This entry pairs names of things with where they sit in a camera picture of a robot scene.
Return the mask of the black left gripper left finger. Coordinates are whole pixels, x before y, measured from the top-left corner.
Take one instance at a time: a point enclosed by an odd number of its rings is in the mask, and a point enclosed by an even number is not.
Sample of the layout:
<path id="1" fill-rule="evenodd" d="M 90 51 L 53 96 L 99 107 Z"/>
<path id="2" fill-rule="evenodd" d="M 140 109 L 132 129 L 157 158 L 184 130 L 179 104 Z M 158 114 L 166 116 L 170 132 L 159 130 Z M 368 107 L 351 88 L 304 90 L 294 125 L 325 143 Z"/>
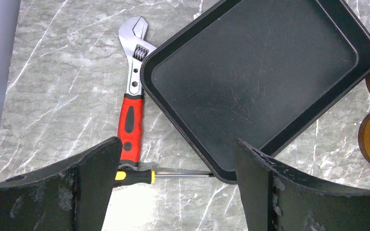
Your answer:
<path id="1" fill-rule="evenodd" d="M 101 230 L 121 150 L 121 140 L 111 137 L 0 182 L 0 231 Z"/>

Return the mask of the black yellow screwdriver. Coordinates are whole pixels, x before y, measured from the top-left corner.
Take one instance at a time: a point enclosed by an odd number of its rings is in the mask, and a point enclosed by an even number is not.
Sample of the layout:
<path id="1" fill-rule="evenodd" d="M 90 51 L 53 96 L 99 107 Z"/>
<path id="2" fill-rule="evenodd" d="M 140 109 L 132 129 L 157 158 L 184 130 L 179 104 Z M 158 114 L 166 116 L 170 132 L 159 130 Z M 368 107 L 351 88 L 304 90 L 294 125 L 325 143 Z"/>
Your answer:
<path id="1" fill-rule="evenodd" d="M 174 178 L 211 178 L 215 177 L 213 173 L 204 174 L 157 174 L 153 170 L 119 170 L 116 173 L 114 188 L 121 186 L 130 186 L 138 183 L 152 184 L 156 179 L 174 179 Z"/>

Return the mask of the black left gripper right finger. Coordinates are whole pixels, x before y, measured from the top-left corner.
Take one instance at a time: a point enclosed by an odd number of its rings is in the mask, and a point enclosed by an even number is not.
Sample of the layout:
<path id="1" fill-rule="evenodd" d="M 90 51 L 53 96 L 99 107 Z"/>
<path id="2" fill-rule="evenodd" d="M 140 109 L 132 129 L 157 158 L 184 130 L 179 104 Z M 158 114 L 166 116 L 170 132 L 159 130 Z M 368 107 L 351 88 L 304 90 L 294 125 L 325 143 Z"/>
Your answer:
<path id="1" fill-rule="evenodd" d="M 323 180 L 234 142 L 234 163 L 251 231 L 370 231 L 370 190 Z"/>

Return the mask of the black plastic tray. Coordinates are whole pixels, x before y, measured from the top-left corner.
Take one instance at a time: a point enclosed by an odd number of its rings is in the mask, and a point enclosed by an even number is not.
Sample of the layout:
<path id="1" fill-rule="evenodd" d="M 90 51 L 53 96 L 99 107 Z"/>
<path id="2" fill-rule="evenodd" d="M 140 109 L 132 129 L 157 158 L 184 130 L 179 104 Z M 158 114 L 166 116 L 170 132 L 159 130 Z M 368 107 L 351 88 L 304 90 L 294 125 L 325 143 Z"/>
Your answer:
<path id="1" fill-rule="evenodd" d="M 343 0 L 222 0 L 145 58 L 141 82 L 222 182 L 233 142 L 276 156 L 370 73 Z"/>

